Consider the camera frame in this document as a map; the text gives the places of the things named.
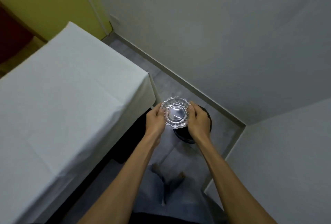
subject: blue jeans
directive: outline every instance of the blue jeans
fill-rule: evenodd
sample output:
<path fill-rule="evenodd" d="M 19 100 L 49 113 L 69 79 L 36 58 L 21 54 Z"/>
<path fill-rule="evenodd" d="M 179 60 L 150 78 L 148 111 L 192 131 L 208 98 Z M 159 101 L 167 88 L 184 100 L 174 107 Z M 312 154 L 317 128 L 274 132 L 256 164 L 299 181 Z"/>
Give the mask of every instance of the blue jeans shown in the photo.
<path fill-rule="evenodd" d="M 200 224 L 213 223 L 200 188 L 191 178 L 164 182 L 162 175 L 148 166 L 133 207 L 134 213 L 169 216 Z"/>

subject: clear glass dish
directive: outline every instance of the clear glass dish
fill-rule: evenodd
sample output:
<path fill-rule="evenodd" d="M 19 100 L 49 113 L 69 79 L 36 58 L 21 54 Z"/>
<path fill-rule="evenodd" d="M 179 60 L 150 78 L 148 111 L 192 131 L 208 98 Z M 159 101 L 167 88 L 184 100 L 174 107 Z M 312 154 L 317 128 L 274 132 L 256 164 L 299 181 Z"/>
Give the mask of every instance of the clear glass dish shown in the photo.
<path fill-rule="evenodd" d="M 164 119 L 167 126 L 173 129 L 187 126 L 188 111 L 190 103 L 180 97 L 171 97 L 162 103 L 164 109 Z"/>

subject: hand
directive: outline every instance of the hand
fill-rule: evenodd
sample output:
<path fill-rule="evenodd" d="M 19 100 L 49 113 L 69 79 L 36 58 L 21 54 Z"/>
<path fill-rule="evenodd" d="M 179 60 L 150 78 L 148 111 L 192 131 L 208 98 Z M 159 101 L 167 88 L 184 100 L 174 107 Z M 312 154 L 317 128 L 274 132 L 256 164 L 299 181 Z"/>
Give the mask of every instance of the hand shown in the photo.
<path fill-rule="evenodd" d="M 195 142 L 209 140 L 210 119 L 199 105 L 190 102 L 188 107 L 188 131 Z"/>
<path fill-rule="evenodd" d="M 156 144 L 159 144 L 159 139 L 165 127 L 164 110 L 161 108 L 161 103 L 159 103 L 146 115 L 145 136 L 154 138 L 157 141 Z"/>

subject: white tablecloth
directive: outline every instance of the white tablecloth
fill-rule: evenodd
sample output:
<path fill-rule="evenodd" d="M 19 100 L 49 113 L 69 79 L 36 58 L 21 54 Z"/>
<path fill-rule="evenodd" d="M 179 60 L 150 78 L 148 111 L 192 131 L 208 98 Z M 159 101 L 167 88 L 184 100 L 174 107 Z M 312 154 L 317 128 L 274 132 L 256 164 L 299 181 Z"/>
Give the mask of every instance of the white tablecloth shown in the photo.
<path fill-rule="evenodd" d="M 147 72 L 69 23 L 0 80 L 0 223 L 45 222 L 156 97 Z"/>

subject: left hand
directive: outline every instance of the left hand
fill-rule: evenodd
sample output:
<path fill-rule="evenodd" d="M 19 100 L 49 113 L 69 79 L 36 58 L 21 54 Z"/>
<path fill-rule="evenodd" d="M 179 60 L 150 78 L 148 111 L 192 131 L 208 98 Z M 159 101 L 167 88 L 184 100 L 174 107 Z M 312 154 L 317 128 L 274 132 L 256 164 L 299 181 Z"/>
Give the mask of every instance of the left hand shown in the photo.
<path fill-rule="evenodd" d="M 145 136 L 155 138 L 156 144 L 159 144 L 159 139 L 165 127 L 164 110 L 161 108 L 161 103 L 159 103 L 146 115 Z"/>

